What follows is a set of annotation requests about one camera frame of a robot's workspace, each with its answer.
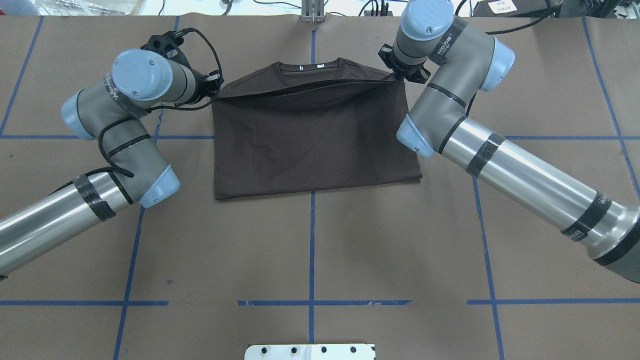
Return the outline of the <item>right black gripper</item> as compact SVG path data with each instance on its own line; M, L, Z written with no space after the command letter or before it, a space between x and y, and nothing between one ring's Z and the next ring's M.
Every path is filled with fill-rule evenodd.
M422 64L405 64L395 55L393 47L389 44L383 44L378 51L378 56L390 69L397 79L405 79L407 82L414 84L426 84L430 79L431 73L425 69Z

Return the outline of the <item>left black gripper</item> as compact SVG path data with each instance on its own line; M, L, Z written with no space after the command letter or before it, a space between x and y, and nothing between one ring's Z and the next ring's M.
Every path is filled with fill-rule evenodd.
M214 99L222 88L224 82L221 70L214 70L204 75L197 70L192 70L195 79L195 90L187 101L188 105L195 105L204 98Z

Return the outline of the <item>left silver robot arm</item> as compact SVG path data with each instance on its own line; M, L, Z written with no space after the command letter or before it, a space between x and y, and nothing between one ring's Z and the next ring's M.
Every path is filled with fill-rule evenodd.
M208 75L148 49L120 53L100 82L81 89L61 109L80 139L96 141L107 166L82 173L1 221L1 278L116 216L134 203L150 208L181 183L142 119L155 109L197 111L223 82L220 63Z

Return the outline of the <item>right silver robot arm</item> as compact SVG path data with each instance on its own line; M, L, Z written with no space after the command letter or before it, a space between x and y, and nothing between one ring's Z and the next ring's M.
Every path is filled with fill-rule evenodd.
M615 115L597 63L594 34L587 18L577 19L579 54L585 55L587 82L602 96L604 109L593 119L580 109L553 111L563 93L578 96L568 85L540 91L539 83L517 84L524 77L526 48L517 40L544 34L546 19L518 32L483 30L479 23L455 14L452 0L410 0L399 18L387 57L402 79L409 71L430 72L423 89L397 133L400 143L421 157L440 155L464 174L490 186L550 224L563 240L582 246L586 256L622 278L639 282L639 176L630 145ZM583 146L611 141L619 147L622 172L631 198L615 196L604 186L588 185L526 150L517 141L566 141Z

